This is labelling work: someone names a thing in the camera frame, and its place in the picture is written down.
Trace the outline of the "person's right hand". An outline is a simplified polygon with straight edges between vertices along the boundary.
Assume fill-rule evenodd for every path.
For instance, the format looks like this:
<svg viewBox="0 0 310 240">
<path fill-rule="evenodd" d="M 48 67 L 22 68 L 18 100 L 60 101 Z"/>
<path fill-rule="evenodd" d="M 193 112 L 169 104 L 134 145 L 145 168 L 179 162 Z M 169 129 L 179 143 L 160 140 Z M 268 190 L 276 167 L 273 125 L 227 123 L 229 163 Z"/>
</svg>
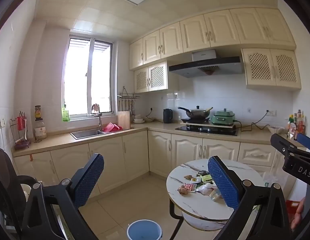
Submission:
<svg viewBox="0 0 310 240">
<path fill-rule="evenodd" d="M 302 220 L 302 212 L 304 209 L 304 201 L 305 201 L 305 197 L 303 199 L 301 199 L 301 201 L 299 202 L 296 213 L 295 213 L 294 218 L 291 222 L 291 230 L 295 230 L 295 228 L 299 225 L 299 223 Z"/>
</svg>

